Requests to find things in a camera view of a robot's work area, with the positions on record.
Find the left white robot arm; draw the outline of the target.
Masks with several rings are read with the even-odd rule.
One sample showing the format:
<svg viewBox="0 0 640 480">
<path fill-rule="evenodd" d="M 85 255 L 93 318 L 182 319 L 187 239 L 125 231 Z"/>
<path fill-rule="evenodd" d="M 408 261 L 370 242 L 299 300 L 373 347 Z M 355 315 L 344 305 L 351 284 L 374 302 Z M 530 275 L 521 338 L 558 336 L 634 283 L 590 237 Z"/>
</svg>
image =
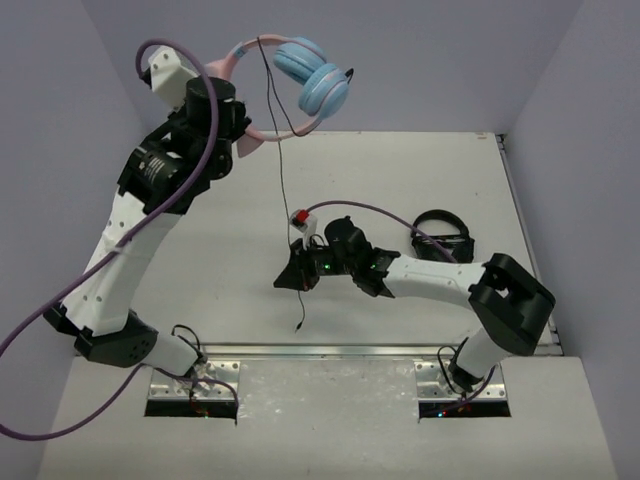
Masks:
<svg viewBox="0 0 640 480">
<path fill-rule="evenodd" d="M 250 124 L 227 80 L 212 81 L 218 129 L 205 150 L 211 105 L 201 78 L 187 82 L 179 109 L 132 151 L 117 181 L 111 213 L 88 265 L 110 261 L 44 315 L 74 337 L 86 360 L 120 368 L 146 364 L 176 376 L 191 374 L 204 355 L 186 341 L 160 333 L 132 310 L 135 292 L 166 235 L 193 200 L 232 169 L 232 145 Z"/>
</svg>

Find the pink blue cat-ear headphones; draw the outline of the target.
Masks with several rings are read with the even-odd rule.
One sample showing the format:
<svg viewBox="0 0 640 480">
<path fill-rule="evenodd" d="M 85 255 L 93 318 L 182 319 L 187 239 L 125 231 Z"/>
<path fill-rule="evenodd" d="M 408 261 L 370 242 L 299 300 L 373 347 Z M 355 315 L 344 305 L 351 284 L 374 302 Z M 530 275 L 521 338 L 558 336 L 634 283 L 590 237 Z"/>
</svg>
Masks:
<svg viewBox="0 0 640 480">
<path fill-rule="evenodd" d="M 352 68 L 343 70 L 331 63 L 324 50 L 314 42 L 301 37 L 263 34 L 237 44 L 222 59 L 205 65 L 208 74 L 226 81 L 232 77 L 239 61 L 254 48 L 274 46 L 270 64 L 301 86 L 298 108 L 310 120 L 287 133 L 267 134 L 252 126 L 237 141 L 239 157 L 246 157 L 265 143 L 278 142 L 310 134 L 324 120 L 333 116 L 347 99 Z"/>
</svg>

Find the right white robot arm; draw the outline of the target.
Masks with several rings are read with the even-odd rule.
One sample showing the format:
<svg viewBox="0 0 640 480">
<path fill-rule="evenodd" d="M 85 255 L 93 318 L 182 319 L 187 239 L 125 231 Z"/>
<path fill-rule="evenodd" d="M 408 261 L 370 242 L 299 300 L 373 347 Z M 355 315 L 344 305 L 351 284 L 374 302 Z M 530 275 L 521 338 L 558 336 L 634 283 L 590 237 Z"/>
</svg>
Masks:
<svg viewBox="0 0 640 480">
<path fill-rule="evenodd" d="M 373 246 L 345 216 L 330 222 L 316 243 L 313 224 L 297 223 L 301 237 L 273 282 L 278 289 L 312 290 L 323 276 L 346 275 L 371 297 L 424 298 L 475 313 L 481 326 L 455 351 L 449 379 L 470 392 L 502 360 L 535 353 L 553 312 L 555 296 L 513 257 L 495 253 L 486 262 L 423 260 Z"/>
</svg>

